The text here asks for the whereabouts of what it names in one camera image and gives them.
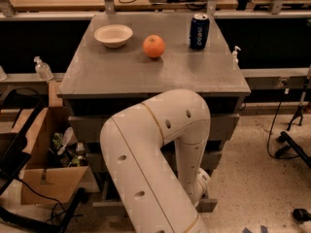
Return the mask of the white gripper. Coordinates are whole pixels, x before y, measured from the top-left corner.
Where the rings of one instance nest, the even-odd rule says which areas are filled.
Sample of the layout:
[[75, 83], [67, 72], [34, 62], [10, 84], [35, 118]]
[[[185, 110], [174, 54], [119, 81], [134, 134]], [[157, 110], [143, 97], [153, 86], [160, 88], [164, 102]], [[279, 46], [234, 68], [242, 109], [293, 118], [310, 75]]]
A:
[[203, 170], [202, 168], [199, 168], [196, 176], [196, 189], [194, 196], [195, 200], [193, 202], [194, 206], [197, 206], [199, 204], [199, 201], [203, 196], [208, 195], [208, 184], [210, 180], [211, 178], [206, 173], [206, 171]]

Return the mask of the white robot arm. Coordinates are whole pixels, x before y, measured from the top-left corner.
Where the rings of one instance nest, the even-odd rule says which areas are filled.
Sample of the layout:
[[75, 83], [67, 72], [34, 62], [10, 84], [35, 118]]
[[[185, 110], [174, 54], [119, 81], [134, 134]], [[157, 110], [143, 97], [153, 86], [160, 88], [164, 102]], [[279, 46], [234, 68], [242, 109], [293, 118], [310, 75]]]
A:
[[111, 116], [100, 146], [136, 233], [208, 233], [196, 206], [210, 111], [196, 92], [174, 89]]

